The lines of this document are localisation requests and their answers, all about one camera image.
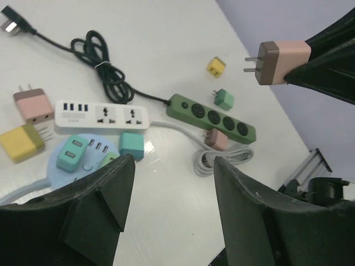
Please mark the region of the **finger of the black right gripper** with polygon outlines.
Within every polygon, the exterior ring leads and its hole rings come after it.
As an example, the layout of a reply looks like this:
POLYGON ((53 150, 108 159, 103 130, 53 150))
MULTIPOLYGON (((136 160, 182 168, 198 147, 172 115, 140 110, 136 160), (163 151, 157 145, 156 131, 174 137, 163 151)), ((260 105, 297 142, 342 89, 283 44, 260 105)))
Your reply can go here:
POLYGON ((354 39, 310 38, 311 59, 284 76, 288 84, 354 104, 354 39))
POLYGON ((306 40, 311 48, 309 61, 354 38, 354 8, 323 31, 306 40))

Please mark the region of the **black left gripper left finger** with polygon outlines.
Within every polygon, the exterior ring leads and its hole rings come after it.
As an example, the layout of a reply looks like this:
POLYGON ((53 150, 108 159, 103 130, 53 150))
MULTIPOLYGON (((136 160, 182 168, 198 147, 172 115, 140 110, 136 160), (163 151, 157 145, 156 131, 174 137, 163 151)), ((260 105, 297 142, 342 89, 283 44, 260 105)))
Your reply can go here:
POLYGON ((119 156, 58 190, 2 206, 1 264, 112 265, 134 176, 134 158, 119 156))

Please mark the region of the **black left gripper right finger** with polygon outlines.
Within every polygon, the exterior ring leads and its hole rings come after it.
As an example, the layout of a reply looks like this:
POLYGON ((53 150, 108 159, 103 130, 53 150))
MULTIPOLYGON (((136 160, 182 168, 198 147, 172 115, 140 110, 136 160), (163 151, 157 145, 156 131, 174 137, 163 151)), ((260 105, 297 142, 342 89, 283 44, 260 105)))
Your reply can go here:
POLYGON ((227 160, 214 181, 228 265, 353 265, 354 202, 322 207, 275 191, 227 160))

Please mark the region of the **pink brown charger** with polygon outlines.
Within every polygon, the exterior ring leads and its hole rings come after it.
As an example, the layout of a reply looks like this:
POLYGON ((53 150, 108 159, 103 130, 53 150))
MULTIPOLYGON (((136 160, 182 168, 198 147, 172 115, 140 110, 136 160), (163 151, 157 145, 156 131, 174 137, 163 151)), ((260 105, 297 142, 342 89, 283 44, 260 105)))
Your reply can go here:
POLYGON ((256 57, 245 58, 256 66, 245 68, 244 72, 254 73, 260 85, 284 84, 285 75, 307 63, 310 56, 311 47, 302 40, 262 42, 256 57))

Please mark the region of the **teal charger dark base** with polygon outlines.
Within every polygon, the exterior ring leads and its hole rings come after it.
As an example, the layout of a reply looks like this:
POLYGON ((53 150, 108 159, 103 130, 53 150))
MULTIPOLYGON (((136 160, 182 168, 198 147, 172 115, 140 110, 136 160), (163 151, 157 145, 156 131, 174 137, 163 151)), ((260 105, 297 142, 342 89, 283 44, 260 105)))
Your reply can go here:
POLYGON ((144 137, 142 134, 124 132, 119 139, 120 155, 132 155, 135 161, 144 158, 144 137))

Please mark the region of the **round blue power socket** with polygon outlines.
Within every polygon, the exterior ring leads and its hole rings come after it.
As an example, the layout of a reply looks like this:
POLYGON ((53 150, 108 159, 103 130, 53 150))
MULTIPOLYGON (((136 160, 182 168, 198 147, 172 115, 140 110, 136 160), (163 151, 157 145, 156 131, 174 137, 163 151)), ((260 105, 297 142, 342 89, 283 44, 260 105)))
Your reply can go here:
POLYGON ((119 156, 108 139, 95 134, 71 135, 49 157, 47 178, 53 190, 85 177, 119 156))

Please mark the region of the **yellow olive charger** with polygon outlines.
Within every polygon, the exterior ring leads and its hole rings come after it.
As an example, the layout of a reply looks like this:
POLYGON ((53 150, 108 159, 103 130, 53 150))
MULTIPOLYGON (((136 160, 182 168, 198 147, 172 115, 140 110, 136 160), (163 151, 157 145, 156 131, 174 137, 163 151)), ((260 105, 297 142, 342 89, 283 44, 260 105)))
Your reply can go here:
POLYGON ((20 163, 42 152, 52 137, 47 127, 38 130, 32 124, 24 124, 1 134, 1 146, 14 163, 20 163))

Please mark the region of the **small pink charger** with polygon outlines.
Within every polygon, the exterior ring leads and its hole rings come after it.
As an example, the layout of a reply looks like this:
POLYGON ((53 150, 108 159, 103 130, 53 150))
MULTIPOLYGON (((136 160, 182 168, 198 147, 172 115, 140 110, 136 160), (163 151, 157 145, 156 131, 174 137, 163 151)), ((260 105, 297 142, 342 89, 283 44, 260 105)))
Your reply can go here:
POLYGON ((218 129, 206 130, 204 132, 204 144, 218 151, 225 151, 229 138, 218 129))

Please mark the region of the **white USB power strip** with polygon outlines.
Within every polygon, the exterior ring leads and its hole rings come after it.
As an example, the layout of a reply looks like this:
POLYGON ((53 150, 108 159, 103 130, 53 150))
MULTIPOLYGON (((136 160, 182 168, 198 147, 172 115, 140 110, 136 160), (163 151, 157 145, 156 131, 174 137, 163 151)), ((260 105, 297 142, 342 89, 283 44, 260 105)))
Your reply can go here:
POLYGON ((59 134, 118 135, 142 133, 150 127, 143 106, 58 100, 55 104, 54 129, 59 134))

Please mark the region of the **mint charger by green strip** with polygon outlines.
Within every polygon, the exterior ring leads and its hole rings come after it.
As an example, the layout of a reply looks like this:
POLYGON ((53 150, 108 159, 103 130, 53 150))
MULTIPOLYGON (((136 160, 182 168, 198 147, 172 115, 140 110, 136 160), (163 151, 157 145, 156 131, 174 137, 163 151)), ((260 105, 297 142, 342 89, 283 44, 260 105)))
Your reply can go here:
POLYGON ((234 106, 234 96, 225 89, 213 92, 214 104, 225 111, 229 111, 234 106))

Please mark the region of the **yellow charger far right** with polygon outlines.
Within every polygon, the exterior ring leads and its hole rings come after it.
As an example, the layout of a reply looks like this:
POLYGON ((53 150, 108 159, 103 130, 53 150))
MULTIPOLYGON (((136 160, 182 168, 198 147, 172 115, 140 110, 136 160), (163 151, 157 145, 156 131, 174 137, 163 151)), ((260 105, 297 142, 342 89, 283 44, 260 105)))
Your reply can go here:
POLYGON ((206 70, 215 78, 219 78, 225 68, 226 64, 219 57, 214 57, 207 65, 206 70))

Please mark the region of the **pink charger near strip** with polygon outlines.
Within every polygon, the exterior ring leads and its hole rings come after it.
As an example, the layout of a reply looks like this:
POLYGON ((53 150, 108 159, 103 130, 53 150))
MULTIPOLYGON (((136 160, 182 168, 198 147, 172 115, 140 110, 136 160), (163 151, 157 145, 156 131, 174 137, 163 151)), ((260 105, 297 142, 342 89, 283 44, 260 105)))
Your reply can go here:
POLYGON ((42 88, 33 89, 30 84, 27 90, 21 86, 18 88, 13 99, 26 123, 35 125, 54 119, 54 109, 42 88))

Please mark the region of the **green power strip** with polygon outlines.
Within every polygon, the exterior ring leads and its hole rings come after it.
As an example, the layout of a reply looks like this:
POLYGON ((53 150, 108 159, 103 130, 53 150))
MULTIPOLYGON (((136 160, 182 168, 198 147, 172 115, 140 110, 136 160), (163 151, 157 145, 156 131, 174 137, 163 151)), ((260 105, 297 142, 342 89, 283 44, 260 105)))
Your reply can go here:
POLYGON ((230 140, 249 145, 257 140, 256 129, 238 119, 197 103, 179 94, 169 99, 167 116, 200 129, 217 129, 230 140))

